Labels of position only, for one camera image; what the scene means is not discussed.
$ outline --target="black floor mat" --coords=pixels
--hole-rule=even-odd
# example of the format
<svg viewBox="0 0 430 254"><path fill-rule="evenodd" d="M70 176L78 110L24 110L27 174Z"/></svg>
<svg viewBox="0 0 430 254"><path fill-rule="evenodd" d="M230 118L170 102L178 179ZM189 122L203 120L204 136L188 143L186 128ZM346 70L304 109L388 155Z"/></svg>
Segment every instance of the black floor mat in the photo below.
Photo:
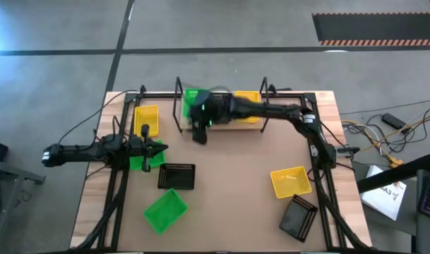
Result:
<svg viewBox="0 0 430 254"><path fill-rule="evenodd" d="M326 46L430 46L430 13L314 13Z"/></svg>

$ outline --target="green object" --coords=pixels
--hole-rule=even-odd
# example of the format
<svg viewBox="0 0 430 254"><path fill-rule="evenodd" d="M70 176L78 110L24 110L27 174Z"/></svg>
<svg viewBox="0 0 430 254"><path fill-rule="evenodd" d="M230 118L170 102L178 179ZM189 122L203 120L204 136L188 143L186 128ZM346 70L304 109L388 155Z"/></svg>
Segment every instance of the green object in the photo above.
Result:
<svg viewBox="0 0 430 254"><path fill-rule="evenodd" d="M198 96L199 91L207 90L203 88L188 88L185 90L185 98L184 98L184 116L189 118L189 107L196 100L196 96Z"/></svg>
<svg viewBox="0 0 430 254"><path fill-rule="evenodd" d="M130 170L142 170L143 169L144 156L130 157ZM159 167L165 163L165 151L160 152L153 158L149 159L149 165L151 168Z"/></svg>
<svg viewBox="0 0 430 254"><path fill-rule="evenodd" d="M188 205L179 194L170 189L144 211L144 217L157 234L163 234L187 209Z"/></svg>

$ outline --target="paper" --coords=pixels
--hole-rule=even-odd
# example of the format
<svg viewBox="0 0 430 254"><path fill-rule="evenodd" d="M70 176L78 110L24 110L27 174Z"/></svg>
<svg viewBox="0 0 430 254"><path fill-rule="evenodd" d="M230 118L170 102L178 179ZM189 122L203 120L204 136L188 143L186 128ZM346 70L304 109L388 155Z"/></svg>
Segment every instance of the paper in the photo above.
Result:
<svg viewBox="0 0 430 254"><path fill-rule="evenodd" d="M370 166L367 178L381 173L383 170L377 166ZM385 216L397 220L403 195L405 194L406 184L402 182L393 183L361 194L364 204L381 212Z"/></svg>

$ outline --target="yellow bin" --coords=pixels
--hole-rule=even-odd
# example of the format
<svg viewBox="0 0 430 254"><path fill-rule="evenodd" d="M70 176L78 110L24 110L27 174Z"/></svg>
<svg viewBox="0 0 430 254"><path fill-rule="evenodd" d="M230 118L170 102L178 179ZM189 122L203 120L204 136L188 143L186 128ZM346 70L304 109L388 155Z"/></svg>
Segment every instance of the yellow bin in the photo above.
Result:
<svg viewBox="0 0 430 254"><path fill-rule="evenodd" d="M252 102L260 102L260 93L258 91L236 91L235 96L244 97ZM247 119L238 119L239 123L256 123L260 117L252 116Z"/></svg>
<svg viewBox="0 0 430 254"><path fill-rule="evenodd" d="M294 167L270 173L277 198L288 198L295 194L312 192L311 184L304 167Z"/></svg>
<svg viewBox="0 0 430 254"><path fill-rule="evenodd" d="M160 119L158 117L158 105L141 106L135 108L135 135L141 136L141 126L149 125L149 136L156 137L160 132Z"/></svg>

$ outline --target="gray concrete floor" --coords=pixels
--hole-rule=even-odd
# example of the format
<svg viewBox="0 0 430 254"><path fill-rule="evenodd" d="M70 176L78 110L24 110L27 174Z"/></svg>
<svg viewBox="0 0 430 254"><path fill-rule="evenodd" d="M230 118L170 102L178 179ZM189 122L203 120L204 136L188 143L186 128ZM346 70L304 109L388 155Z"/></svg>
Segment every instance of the gray concrete floor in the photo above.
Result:
<svg viewBox="0 0 430 254"><path fill-rule="evenodd" d="M0 0L0 50L114 49L127 0ZM318 46L315 12L430 11L429 1L144 0L137 1L125 48ZM42 150L102 103L112 56L0 56L0 142L7 162L46 174L43 186L10 220L0 253L68 248L87 164L45 169ZM201 87L256 89L263 76L277 87L334 90L340 112L389 107L430 98L430 51L197 54L122 56L115 91L172 90L174 79ZM430 104L390 109L404 121ZM375 113L344 115L364 123ZM65 139L89 143L97 117ZM386 132L391 132L383 124ZM398 155L430 153L429 137ZM416 138L422 137L419 129ZM356 135L348 143L366 147ZM385 164L375 150L356 160ZM369 221L375 247L410 251L410 236Z"/></svg>

